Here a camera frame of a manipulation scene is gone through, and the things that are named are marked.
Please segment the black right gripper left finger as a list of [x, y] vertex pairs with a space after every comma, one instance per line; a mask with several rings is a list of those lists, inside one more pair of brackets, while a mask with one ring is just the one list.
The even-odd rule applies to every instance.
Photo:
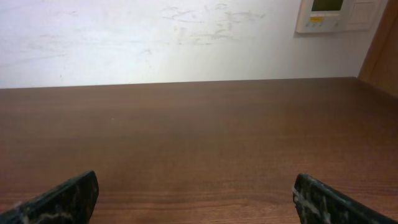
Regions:
[[87, 224], [98, 195], [98, 180], [91, 170], [2, 213], [1, 223]]

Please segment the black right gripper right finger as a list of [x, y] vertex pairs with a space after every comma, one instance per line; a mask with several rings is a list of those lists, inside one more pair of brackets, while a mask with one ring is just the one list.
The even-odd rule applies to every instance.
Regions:
[[297, 176], [292, 192], [301, 224], [397, 224], [308, 174]]

